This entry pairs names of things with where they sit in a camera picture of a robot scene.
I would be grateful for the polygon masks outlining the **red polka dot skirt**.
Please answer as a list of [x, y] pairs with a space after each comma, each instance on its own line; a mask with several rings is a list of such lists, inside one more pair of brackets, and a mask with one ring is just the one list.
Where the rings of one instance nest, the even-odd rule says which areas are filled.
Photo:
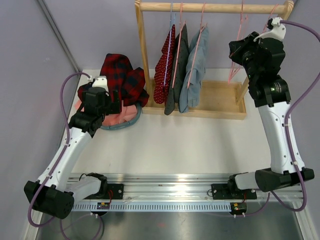
[[153, 100], [156, 104], [164, 104], [167, 101], [167, 97], [169, 94], [170, 82], [172, 79], [172, 69], [174, 62], [174, 55], [176, 50], [176, 26], [175, 24], [172, 26], [172, 36], [171, 36], [171, 48], [169, 55], [169, 64], [168, 64], [168, 73], [166, 77], [166, 85], [163, 87], [164, 83], [164, 75], [166, 68], [166, 60], [167, 60], [167, 52], [168, 52], [168, 44], [169, 44], [169, 32], [165, 39], [164, 45], [161, 49], [161, 57], [158, 63], [155, 66], [155, 74], [154, 74], [154, 92], [153, 92]]

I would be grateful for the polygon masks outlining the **pink hanger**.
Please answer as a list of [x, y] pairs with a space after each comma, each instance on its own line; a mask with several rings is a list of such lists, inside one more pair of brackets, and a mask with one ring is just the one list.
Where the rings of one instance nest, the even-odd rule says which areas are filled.
[[179, 38], [178, 38], [178, 45], [177, 45], [177, 48], [176, 48], [176, 60], [175, 60], [175, 66], [174, 66], [172, 89], [174, 88], [175, 82], [176, 82], [178, 60], [179, 60], [179, 53], [180, 53], [180, 46], [181, 46], [181, 39], [182, 39], [182, 30], [183, 30], [183, 27], [186, 24], [186, 21], [182, 22], [182, 20], [183, 20], [183, 5], [184, 5], [184, 3], [181, 2], [180, 3], [180, 12], [179, 12]]
[[[241, 1], [241, 10], [240, 10], [240, 22], [239, 22], [239, 28], [238, 28], [238, 32], [237, 32], [237, 38], [236, 40], [240, 40], [241, 39], [241, 33], [242, 33], [242, 26], [243, 24], [247, 21], [248, 17], [245, 16], [244, 17], [244, 3], [245, 1], [242, 0]], [[235, 68], [235, 65], [236, 63], [235, 62], [232, 62], [231, 64], [231, 68], [230, 68], [230, 71], [229, 71], [229, 75], [228, 75], [228, 80], [227, 82], [230, 83], [232, 78], [239, 72], [239, 68]]]
[[261, 33], [265, 33], [265, 32], [267, 31], [268, 22], [269, 22], [269, 20], [271, 19], [272, 15], [274, 14], [274, 11], [277, 9], [278, 5], [279, 5], [279, 4], [277, 3], [277, 4], [273, 7], [273, 9], [271, 10], [271, 12], [270, 12], [270, 14], [269, 14], [269, 16], [268, 16], [268, 18], [267, 18], [267, 21], [266, 21], [266, 23], [265, 23], [265, 25], [264, 25], [263, 30], [262, 30]]
[[206, 4], [207, 3], [204, 2], [203, 6], [202, 6], [201, 19], [200, 19], [200, 29], [199, 29], [197, 42], [196, 42], [196, 45], [195, 45], [195, 51], [194, 51], [194, 56], [193, 56], [193, 60], [192, 60], [190, 75], [189, 75], [188, 82], [187, 82], [187, 89], [189, 89], [189, 87], [190, 87], [190, 81], [191, 81], [192, 72], [193, 72], [193, 69], [194, 69], [194, 66], [195, 66], [195, 61], [196, 61], [196, 55], [197, 55], [197, 52], [198, 52], [199, 42], [200, 42], [201, 34], [202, 34], [202, 31], [203, 31], [203, 28], [204, 28], [203, 17], [204, 17], [204, 11], [205, 11], [205, 8], [206, 8]]

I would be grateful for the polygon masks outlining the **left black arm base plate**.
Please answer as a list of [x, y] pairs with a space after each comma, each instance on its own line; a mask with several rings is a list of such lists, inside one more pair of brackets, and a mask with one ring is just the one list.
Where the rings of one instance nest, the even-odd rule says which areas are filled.
[[91, 194], [85, 200], [122, 200], [124, 186], [122, 183], [108, 183], [107, 187], [101, 189], [98, 193]]

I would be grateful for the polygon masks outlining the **red plaid skirt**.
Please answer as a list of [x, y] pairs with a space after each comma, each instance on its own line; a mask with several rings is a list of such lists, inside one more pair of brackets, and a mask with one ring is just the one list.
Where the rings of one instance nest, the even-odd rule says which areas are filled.
[[100, 75], [106, 77], [110, 95], [117, 91], [125, 107], [135, 104], [144, 107], [148, 103], [150, 96], [144, 89], [146, 84], [144, 70], [140, 67], [134, 69], [127, 56], [108, 53]]

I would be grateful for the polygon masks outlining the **light blue denim skirt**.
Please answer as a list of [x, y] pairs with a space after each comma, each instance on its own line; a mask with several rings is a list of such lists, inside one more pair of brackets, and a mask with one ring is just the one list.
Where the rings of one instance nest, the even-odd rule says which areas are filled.
[[198, 50], [195, 58], [194, 68], [191, 75], [190, 86], [187, 89], [188, 78], [192, 68], [194, 52], [199, 36], [198, 32], [193, 36], [189, 45], [189, 56], [186, 64], [186, 75], [180, 93], [178, 109], [180, 113], [187, 113], [190, 108], [195, 108], [200, 103], [200, 93], [202, 81], [206, 73], [206, 60], [209, 45], [209, 29], [205, 25], [198, 45]]

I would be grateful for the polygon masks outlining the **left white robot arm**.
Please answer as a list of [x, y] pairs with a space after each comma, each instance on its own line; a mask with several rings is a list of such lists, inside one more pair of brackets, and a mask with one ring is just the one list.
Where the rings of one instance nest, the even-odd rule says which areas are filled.
[[89, 173], [80, 181], [67, 185], [71, 171], [86, 145], [101, 128], [107, 115], [119, 113], [122, 107], [118, 91], [108, 93], [103, 87], [90, 87], [82, 92], [82, 110], [67, 122], [67, 136], [47, 169], [35, 182], [28, 181], [24, 193], [29, 210], [65, 219], [74, 204], [87, 197], [111, 196], [107, 177]]

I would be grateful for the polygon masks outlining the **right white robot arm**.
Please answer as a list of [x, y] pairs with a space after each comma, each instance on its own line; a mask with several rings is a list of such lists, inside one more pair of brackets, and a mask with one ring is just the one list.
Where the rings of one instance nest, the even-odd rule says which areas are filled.
[[239, 198], [245, 190], [270, 192], [314, 179], [299, 155], [291, 119], [290, 90], [279, 71], [286, 56], [281, 40], [252, 32], [229, 43], [230, 59], [241, 65], [248, 78], [248, 92], [258, 109], [270, 150], [270, 167], [230, 176], [227, 193]]

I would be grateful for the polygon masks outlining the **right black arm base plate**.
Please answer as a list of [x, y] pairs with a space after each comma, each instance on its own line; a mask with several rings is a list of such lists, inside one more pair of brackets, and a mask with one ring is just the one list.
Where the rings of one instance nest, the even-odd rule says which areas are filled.
[[228, 183], [213, 183], [211, 185], [214, 200], [256, 200], [256, 192], [250, 189], [240, 190]]

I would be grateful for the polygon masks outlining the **dark grey dotted skirt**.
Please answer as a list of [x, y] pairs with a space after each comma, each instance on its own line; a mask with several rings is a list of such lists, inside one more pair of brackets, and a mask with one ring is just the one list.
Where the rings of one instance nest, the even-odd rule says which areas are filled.
[[179, 49], [176, 78], [175, 78], [174, 88], [172, 88], [179, 35], [175, 39], [176, 48], [174, 53], [171, 81], [170, 81], [169, 92], [168, 92], [168, 96], [167, 96], [167, 100], [164, 108], [164, 114], [167, 116], [170, 115], [175, 110], [176, 104], [179, 105], [180, 94], [181, 94], [181, 90], [182, 90], [183, 83], [186, 76], [186, 66], [187, 66], [187, 62], [190, 54], [189, 41], [188, 41], [188, 29], [186, 24], [184, 25], [181, 34], [182, 36], [181, 36], [181, 43], [180, 43], [180, 49]]

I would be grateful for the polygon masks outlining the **pink skirt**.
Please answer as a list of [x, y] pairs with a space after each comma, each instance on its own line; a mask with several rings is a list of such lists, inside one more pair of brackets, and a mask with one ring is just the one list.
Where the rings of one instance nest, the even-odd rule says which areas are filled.
[[121, 113], [110, 114], [104, 118], [102, 127], [112, 127], [118, 124], [128, 123], [129, 121], [132, 121], [138, 114], [138, 110], [135, 105], [124, 106], [124, 101], [122, 101], [121, 107]]

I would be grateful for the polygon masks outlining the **blue wire hanger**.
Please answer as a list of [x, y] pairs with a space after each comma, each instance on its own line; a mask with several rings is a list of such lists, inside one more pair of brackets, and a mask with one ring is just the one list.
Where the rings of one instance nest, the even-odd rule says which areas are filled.
[[166, 55], [163, 87], [166, 86], [166, 82], [167, 82], [167, 74], [168, 74], [168, 68], [169, 68], [169, 57], [170, 57], [171, 45], [172, 45], [172, 32], [173, 32], [172, 28], [173, 28], [173, 25], [175, 24], [175, 21], [176, 21], [176, 14], [173, 13], [173, 6], [174, 6], [174, 2], [171, 1], [171, 3], [170, 3], [170, 22], [169, 22], [170, 23], [169, 42], [168, 42], [167, 55]]

